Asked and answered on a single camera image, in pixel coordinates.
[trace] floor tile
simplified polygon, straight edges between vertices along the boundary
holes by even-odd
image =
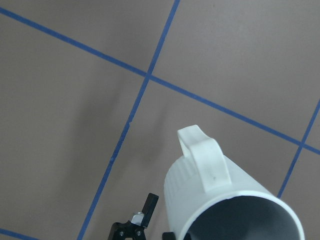
[[[0,227],[75,239],[143,79],[0,22]]]
[[[298,215],[305,239],[318,239],[320,228],[320,156],[303,150],[282,195]]]
[[[0,0],[0,6],[147,71],[173,0]]]
[[[320,1],[181,1],[154,75],[301,140],[319,100]]]
[[[149,192],[160,198],[146,230],[148,239],[160,239],[169,230],[164,179],[182,155],[177,130],[194,124],[215,138],[226,156],[278,193],[296,145],[150,82],[84,239],[106,238],[112,223],[124,223],[141,210]]]

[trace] blue tape line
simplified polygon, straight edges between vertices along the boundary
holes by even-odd
[[[161,37],[160,37],[160,39],[158,41],[158,44],[157,44],[157,47],[156,47],[156,49],[154,51],[154,54],[153,54],[152,60],[150,62],[147,74],[146,74],[146,76],[145,76],[145,78],[143,80],[143,83],[142,83],[142,86],[141,86],[141,88],[139,90],[138,96],[135,99],[135,102],[133,104],[132,110],[131,110],[131,112],[129,114],[129,117],[128,117],[126,123],[125,123],[125,126],[124,126],[124,128],[122,130],[120,139],[118,140],[118,143],[117,143],[117,145],[116,145],[116,147],[115,147],[115,149],[113,151],[112,157],[111,157],[111,159],[110,159],[110,161],[108,163],[108,166],[107,166],[107,168],[106,168],[106,170],[104,172],[102,180],[101,180],[101,182],[99,184],[99,187],[98,187],[98,189],[96,191],[96,194],[95,194],[95,196],[93,198],[93,201],[91,203],[89,211],[88,211],[88,213],[87,213],[87,215],[85,217],[85,220],[84,220],[84,222],[82,224],[82,227],[81,227],[80,232],[78,234],[77,240],[82,240],[84,235],[85,235],[85,233],[86,233],[86,230],[88,228],[89,222],[90,222],[90,220],[92,218],[92,215],[93,215],[93,213],[95,211],[95,208],[96,208],[96,206],[98,204],[98,201],[100,199],[102,191],[103,191],[103,189],[104,189],[104,187],[105,187],[105,185],[107,183],[107,180],[109,178],[109,175],[110,175],[110,172],[112,170],[113,164],[115,163],[116,158],[117,158],[117,156],[119,154],[119,151],[120,151],[120,149],[122,147],[122,144],[123,144],[123,142],[124,142],[124,140],[125,140],[125,138],[127,136],[127,133],[129,131],[129,128],[130,128],[130,123],[133,121],[133,119],[135,117],[135,114],[136,114],[137,109],[138,109],[138,107],[140,105],[141,99],[142,99],[142,97],[144,95],[144,92],[145,92],[145,90],[147,88],[150,76],[151,76],[151,74],[152,74],[152,72],[153,72],[153,70],[155,68],[156,63],[157,63],[160,51],[161,51],[161,49],[163,47],[164,41],[166,39],[166,36],[168,34],[168,31],[169,31],[169,28],[170,28],[171,23],[173,21],[175,12],[177,11],[179,2],[180,2],[180,0],[175,0],[174,3],[173,3],[173,6],[172,6],[171,11],[170,11],[170,14],[168,16],[168,19],[167,19],[167,21],[166,21],[166,23],[164,25],[163,31],[161,33]]]
[[[148,73],[151,75],[152,72],[154,71],[154,68],[156,66],[156,62],[158,60],[158,57],[159,57],[159,54],[160,54],[160,51],[164,45],[164,42],[165,42],[165,38],[169,32],[169,28],[171,26],[171,23],[174,19],[174,16],[176,14],[176,11],[178,9],[178,6],[179,6],[179,2],[180,0],[175,0],[173,5],[172,5],[172,8],[170,10],[170,13],[169,13],[169,16],[166,20],[166,23],[164,25],[164,28],[163,28],[163,31],[162,31],[162,34],[160,36],[160,39],[159,39],[159,42],[158,42],[158,45],[156,46],[156,49],[155,49],[155,52],[154,52],[154,55],[153,55],[153,58],[151,60],[151,63],[150,63],[150,66],[149,66],[149,69],[148,69]]]
[[[26,25],[34,28],[34,29],[37,29],[37,30],[39,30],[39,31],[41,31],[41,32],[43,32],[45,34],[48,34],[48,35],[50,35],[50,36],[52,36],[54,38],[60,39],[61,41],[64,41],[64,42],[66,42],[68,44],[71,44],[71,45],[73,45],[73,46],[75,46],[75,47],[77,47],[79,49],[82,49],[82,50],[84,50],[84,51],[86,51],[86,52],[88,52],[90,54],[93,54],[93,55],[95,55],[95,56],[97,56],[99,58],[107,60],[108,62],[113,63],[113,64],[115,64],[115,65],[117,65],[119,67],[127,69],[127,70],[129,70],[129,71],[131,71],[131,72],[133,72],[135,74],[138,74],[138,75],[143,76],[143,77],[146,76],[146,73],[144,71],[142,71],[142,70],[140,70],[140,69],[138,69],[138,68],[136,68],[134,66],[131,66],[131,65],[129,65],[129,64],[123,62],[123,61],[120,61],[120,60],[118,60],[118,59],[116,59],[116,58],[114,58],[112,56],[109,56],[107,54],[104,54],[104,53],[102,53],[102,52],[100,52],[100,51],[98,51],[98,50],[96,50],[96,49],[94,49],[92,47],[89,47],[89,46],[87,46],[87,45],[85,45],[85,44],[83,44],[83,43],[81,43],[79,41],[76,41],[76,40],[74,40],[74,39],[72,39],[70,37],[62,35],[62,34],[56,32],[56,31],[54,31],[54,30],[52,30],[50,28],[42,26],[42,25],[40,25],[40,24],[38,24],[38,23],[36,23],[34,21],[31,21],[31,20],[29,20],[27,18],[24,18],[24,17],[20,16],[20,15],[17,15],[17,14],[15,14],[15,13],[13,13],[11,11],[8,11],[8,10],[2,8],[2,7],[0,7],[0,13],[3,14],[3,15],[6,15],[9,18],[17,20],[20,23],[26,24]]]
[[[299,145],[299,147],[298,147],[298,149],[297,149],[297,151],[296,151],[296,153],[295,153],[295,155],[294,155],[294,158],[293,158],[293,160],[292,160],[292,162],[291,162],[291,165],[290,165],[290,167],[289,167],[289,170],[288,170],[288,172],[286,173],[286,176],[285,176],[285,178],[284,178],[284,180],[283,180],[283,183],[282,183],[281,188],[280,188],[280,190],[279,190],[279,193],[278,193],[278,195],[277,195],[278,198],[281,198],[282,194],[284,193],[284,190],[285,190],[285,188],[286,188],[286,186],[287,186],[287,184],[288,184],[288,181],[289,181],[289,179],[290,179],[290,176],[291,176],[291,174],[292,174],[292,172],[293,172],[293,170],[294,170],[294,168],[295,168],[295,165],[296,165],[296,163],[297,163],[297,161],[298,161],[298,158],[299,158],[299,156],[300,156],[300,153],[301,153],[301,151],[302,151],[302,148],[303,148],[303,146],[304,146],[304,144],[305,144],[305,142],[306,142],[306,140],[307,140],[307,138],[308,138],[308,135],[309,135],[309,133],[310,133],[310,131],[311,131],[312,126],[313,126],[314,123],[315,123],[315,120],[316,120],[317,114],[318,114],[318,112],[319,112],[319,109],[320,109],[320,99],[319,99],[319,101],[318,101],[318,104],[317,104],[316,107],[315,107],[315,110],[314,110],[314,112],[313,112],[313,114],[312,114],[312,117],[311,117],[311,119],[310,119],[310,122],[309,122],[309,124],[308,124],[308,127],[307,127],[306,130],[305,130],[305,133],[304,133],[304,135],[303,135],[301,144]]]
[[[314,152],[315,154],[318,154],[320,155],[320,150],[319,149],[316,149],[314,148],[313,146],[310,146],[310,145],[307,145],[307,144],[304,144],[303,147],[311,152]]]
[[[173,85],[172,83],[169,83],[169,82],[167,82],[165,80],[162,80],[162,79],[160,79],[160,78],[158,78],[156,76],[152,75],[150,77],[150,80],[152,80],[152,81],[154,81],[154,82],[156,82],[156,83],[158,83],[160,85],[163,85],[163,86],[165,86],[165,87],[167,87],[169,89],[172,89],[172,90],[174,90],[174,91],[176,91],[176,92],[178,92],[180,94],[188,96],[188,97],[190,97],[190,98],[192,98],[194,100],[197,100],[198,102],[206,104],[206,105],[208,105],[208,106],[210,106],[210,107],[212,107],[214,109],[217,109],[217,110],[219,110],[221,112],[224,112],[224,113],[226,113],[228,115],[231,115],[231,116],[233,116],[233,117],[235,117],[237,119],[240,119],[240,120],[242,120],[242,121],[244,121],[244,122],[246,122],[246,123],[248,123],[250,125],[253,125],[253,126],[255,126],[255,127],[259,128],[259,129],[262,129],[262,130],[264,130],[264,131],[266,131],[268,133],[276,135],[276,136],[278,136],[278,137],[280,137],[280,138],[282,138],[284,140],[287,140],[287,141],[289,141],[289,142],[291,142],[293,144],[296,144],[296,145],[300,145],[301,144],[300,141],[298,141],[298,140],[296,140],[296,139],[294,139],[294,138],[292,138],[292,137],[290,137],[288,135],[285,135],[282,132],[274,130],[274,129],[266,126],[266,125],[263,125],[263,124],[255,121],[255,120],[252,120],[252,119],[250,119],[250,118],[248,118],[246,116],[243,116],[243,115],[241,115],[241,114],[239,114],[239,113],[237,113],[235,111],[232,111],[232,110],[230,110],[228,108],[225,108],[225,107],[223,107],[223,106],[221,106],[221,105],[219,105],[219,104],[217,104],[217,103],[215,103],[213,101],[205,99],[205,98],[203,98],[203,97],[201,97],[199,95],[196,95],[196,94],[194,94],[194,93],[192,93],[190,91],[187,91],[187,90],[185,90],[185,89],[183,89],[181,87]]]
[[[16,239],[22,239],[22,240],[39,240],[37,238],[31,237],[31,236],[26,236],[17,232],[9,231],[0,228],[0,234],[7,235]]]

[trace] mug rim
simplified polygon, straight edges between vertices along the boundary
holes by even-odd
[[[287,205],[284,201],[282,201],[281,199],[275,197],[274,195],[272,195],[271,193],[264,193],[264,192],[260,192],[260,191],[252,191],[252,190],[238,190],[238,191],[232,191],[232,192],[228,192],[225,194],[221,194],[218,195],[217,197],[214,197],[208,201],[206,201],[204,204],[202,204],[200,207],[197,208],[197,210],[189,217],[189,219],[185,222],[185,224],[183,225],[179,236],[177,236],[177,240],[183,240],[185,235],[187,234],[189,228],[191,227],[191,225],[194,223],[194,221],[202,214],[204,213],[207,209],[209,209],[210,207],[212,207],[213,205],[222,202],[224,200],[228,200],[228,199],[233,199],[236,197],[258,197],[258,198],[263,198],[263,199],[267,199],[271,202],[274,202],[278,205],[280,205],[281,207],[283,207],[287,213],[290,214],[290,216],[292,217],[293,221],[295,222],[295,225],[297,227],[298,233],[299,233],[299,239],[300,240],[305,240],[305,234],[304,234],[304,230],[302,227],[302,224],[298,218],[298,216],[296,215],[296,213],[291,209],[291,207],[289,205]]]

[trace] white mug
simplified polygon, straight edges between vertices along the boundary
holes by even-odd
[[[164,197],[176,240],[304,240],[297,215],[197,126],[178,131],[183,156],[170,167]]]

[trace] mug handle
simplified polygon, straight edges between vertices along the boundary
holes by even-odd
[[[185,127],[177,133],[183,156],[193,158],[205,192],[231,184],[225,157],[216,140],[208,137],[198,125]]]

